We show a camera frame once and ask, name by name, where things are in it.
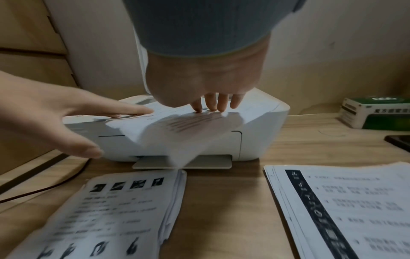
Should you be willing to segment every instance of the paper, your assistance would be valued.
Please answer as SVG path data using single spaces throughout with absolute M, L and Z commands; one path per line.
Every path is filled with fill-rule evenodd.
M 410 258 L 410 164 L 265 172 L 301 258 Z
M 237 109 L 223 113 L 195 113 L 191 106 L 169 108 L 158 102 L 147 104 L 155 112 L 145 116 L 106 122 L 118 128 L 141 148 L 164 150 L 176 168 L 182 168 L 224 134 L 274 110 L 278 102 L 250 91 Z
M 158 258 L 181 208 L 186 173 L 93 178 L 7 259 Z

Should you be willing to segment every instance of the cardboard box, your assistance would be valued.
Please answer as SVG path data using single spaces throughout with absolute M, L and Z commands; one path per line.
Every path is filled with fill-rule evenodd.
M 340 120 L 352 128 L 410 131 L 410 99 L 346 98 L 339 114 Z

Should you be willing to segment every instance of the sweater sleeve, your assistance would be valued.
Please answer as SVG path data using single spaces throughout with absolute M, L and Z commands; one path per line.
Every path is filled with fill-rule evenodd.
M 165 56 L 221 55 L 247 47 L 306 0 L 123 0 L 147 50 Z

